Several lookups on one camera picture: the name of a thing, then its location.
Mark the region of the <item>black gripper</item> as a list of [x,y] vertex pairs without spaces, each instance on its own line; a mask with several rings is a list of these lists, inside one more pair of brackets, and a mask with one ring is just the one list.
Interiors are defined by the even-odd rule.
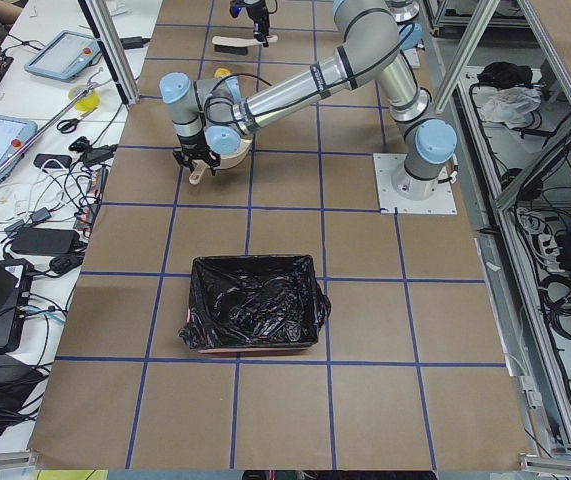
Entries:
[[207,145],[204,147],[175,147],[172,150],[174,159],[184,169],[192,172],[197,160],[204,162],[212,176],[216,175],[216,168],[218,167],[218,154],[213,152]]
[[260,39],[260,25],[263,36],[262,44],[264,47],[269,46],[270,24],[269,9],[265,0],[246,1],[246,10],[249,18],[254,22],[253,36]]

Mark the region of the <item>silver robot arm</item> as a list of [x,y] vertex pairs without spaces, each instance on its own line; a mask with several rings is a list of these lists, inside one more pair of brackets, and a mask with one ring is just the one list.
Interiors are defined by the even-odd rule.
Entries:
[[404,137],[407,175],[431,181],[456,149],[453,127],[434,116],[431,96],[421,87],[403,53],[416,23],[398,25],[384,1],[336,1],[333,20],[342,42],[328,58],[251,96],[240,91],[235,75],[193,81],[182,72],[164,75],[161,98],[179,141],[176,161],[193,182],[204,169],[217,172],[238,165],[250,138],[260,129],[343,91],[374,82]]

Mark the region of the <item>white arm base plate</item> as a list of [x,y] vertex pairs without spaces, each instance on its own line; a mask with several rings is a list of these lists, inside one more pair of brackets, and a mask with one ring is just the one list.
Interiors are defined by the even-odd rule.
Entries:
[[405,154],[374,153],[379,211],[382,214],[457,214],[450,172],[441,168],[436,179],[424,181],[405,171]]

